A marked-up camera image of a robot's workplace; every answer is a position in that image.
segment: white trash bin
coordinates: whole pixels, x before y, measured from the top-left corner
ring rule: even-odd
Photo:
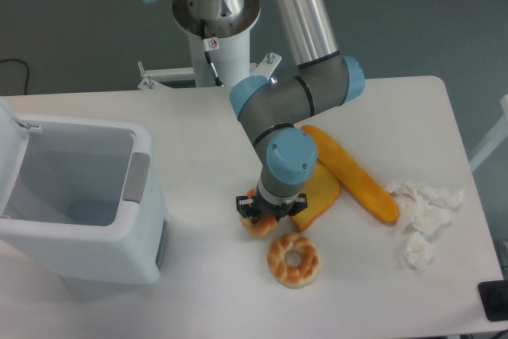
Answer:
[[[154,283],[167,207],[153,153],[142,124],[15,115],[0,98],[0,239],[63,277]]]

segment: silver metal tube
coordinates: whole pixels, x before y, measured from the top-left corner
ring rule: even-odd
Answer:
[[[277,0],[296,64],[338,51],[323,0]]]

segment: crumpled tissue paper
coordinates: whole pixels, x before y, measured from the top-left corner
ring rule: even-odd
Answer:
[[[435,188],[410,179],[392,182],[385,186],[398,205],[400,216],[397,227],[412,231],[404,257],[408,264],[423,271],[434,255],[431,238],[452,221],[464,200],[464,190],[450,191],[447,187]]]

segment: warning sticker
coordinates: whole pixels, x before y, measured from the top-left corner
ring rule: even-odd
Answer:
[[[208,51],[214,51],[216,49],[219,49],[219,39],[216,37],[211,37],[209,39],[203,39],[203,49],[205,52]]]

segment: black cable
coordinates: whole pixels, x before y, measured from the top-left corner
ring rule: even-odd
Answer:
[[[204,19],[201,19],[201,25],[200,25],[201,40],[206,39],[205,27],[206,27],[206,21]],[[217,73],[217,69],[215,68],[214,63],[212,62],[212,56],[210,55],[210,52],[205,51],[205,58],[206,58],[206,62],[210,66],[210,70],[212,71],[212,76],[214,77],[214,80],[215,80],[215,86],[216,87],[223,87],[224,83],[221,81],[221,79],[219,79],[219,74]]]
[[[29,67],[29,65],[26,63],[26,61],[21,60],[21,59],[2,59],[2,60],[0,60],[0,64],[3,64],[3,63],[20,63],[20,64],[25,65],[25,67],[26,67],[26,77],[25,77],[24,94],[27,95],[28,94],[28,90],[29,90],[29,77],[30,77],[30,67]]]
[[[498,333],[496,333],[493,337],[491,337],[491,339],[499,339],[500,337],[502,337],[505,333],[508,333],[508,329],[504,329],[503,331],[499,331]]]

